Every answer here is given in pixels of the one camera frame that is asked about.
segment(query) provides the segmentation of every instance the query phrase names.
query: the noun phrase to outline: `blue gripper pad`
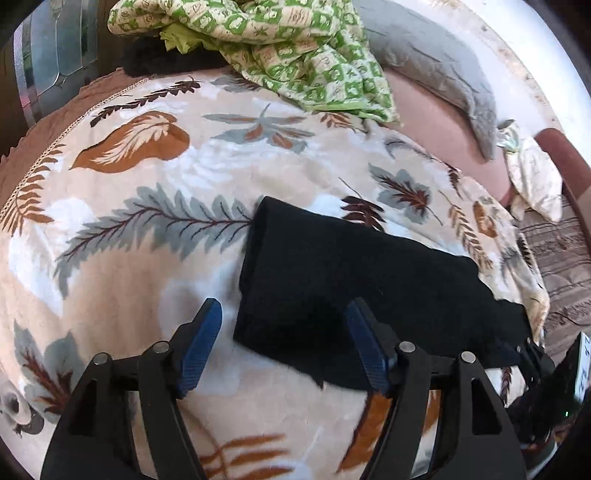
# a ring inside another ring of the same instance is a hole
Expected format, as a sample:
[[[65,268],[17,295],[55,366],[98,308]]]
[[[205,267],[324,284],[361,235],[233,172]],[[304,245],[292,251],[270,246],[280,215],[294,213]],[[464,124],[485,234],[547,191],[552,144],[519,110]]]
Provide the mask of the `blue gripper pad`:
[[[376,340],[358,301],[352,300],[345,309],[347,327],[370,385],[374,390],[387,395],[389,390],[388,358]]]
[[[215,299],[207,299],[191,323],[181,325],[174,334],[193,335],[192,338],[179,339],[186,345],[178,369],[180,376],[177,382],[179,398],[184,398],[194,389],[201,378],[205,363],[212,351],[217,334],[222,326],[222,306]]]

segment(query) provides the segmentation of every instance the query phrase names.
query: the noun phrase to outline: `striped fabric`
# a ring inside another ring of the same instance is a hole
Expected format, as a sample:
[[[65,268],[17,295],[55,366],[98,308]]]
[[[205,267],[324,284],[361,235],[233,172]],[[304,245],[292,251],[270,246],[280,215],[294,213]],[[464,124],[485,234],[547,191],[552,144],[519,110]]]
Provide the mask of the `striped fabric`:
[[[562,207],[558,224],[528,209],[519,226],[550,294],[545,347],[556,363],[581,330],[591,335],[591,256],[579,219],[565,195]]]

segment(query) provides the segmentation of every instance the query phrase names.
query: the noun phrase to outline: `dark fur item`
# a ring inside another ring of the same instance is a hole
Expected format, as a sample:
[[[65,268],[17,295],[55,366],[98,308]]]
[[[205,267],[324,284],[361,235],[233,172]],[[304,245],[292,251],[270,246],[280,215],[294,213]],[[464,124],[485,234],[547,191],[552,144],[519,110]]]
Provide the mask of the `dark fur item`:
[[[195,72],[196,70],[218,69],[228,63],[218,51],[196,48],[182,54],[176,48],[166,51],[164,40],[159,37],[140,37],[131,43],[123,53],[121,66],[130,77],[144,75],[171,75]]]

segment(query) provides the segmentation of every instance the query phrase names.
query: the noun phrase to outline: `black towel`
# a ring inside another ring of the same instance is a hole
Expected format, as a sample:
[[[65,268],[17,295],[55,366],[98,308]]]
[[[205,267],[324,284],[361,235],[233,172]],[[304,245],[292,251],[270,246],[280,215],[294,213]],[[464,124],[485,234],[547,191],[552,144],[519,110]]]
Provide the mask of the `black towel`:
[[[234,339],[347,388],[369,383],[343,321],[365,299],[379,322],[432,355],[519,363],[531,337],[523,305],[495,300],[466,257],[265,197],[246,243]]]

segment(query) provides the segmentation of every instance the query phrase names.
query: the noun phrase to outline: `small white cloth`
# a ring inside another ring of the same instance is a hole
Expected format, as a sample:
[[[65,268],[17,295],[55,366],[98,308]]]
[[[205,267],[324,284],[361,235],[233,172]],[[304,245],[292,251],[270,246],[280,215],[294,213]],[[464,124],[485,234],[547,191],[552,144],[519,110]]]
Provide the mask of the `small white cloth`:
[[[509,178],[518,192],[512,215],[522,220],[525,209],[531,207],[549,222],[560,221],[562,177],[550,156],[513,120],[499,127],[498,145],[505,151]]]

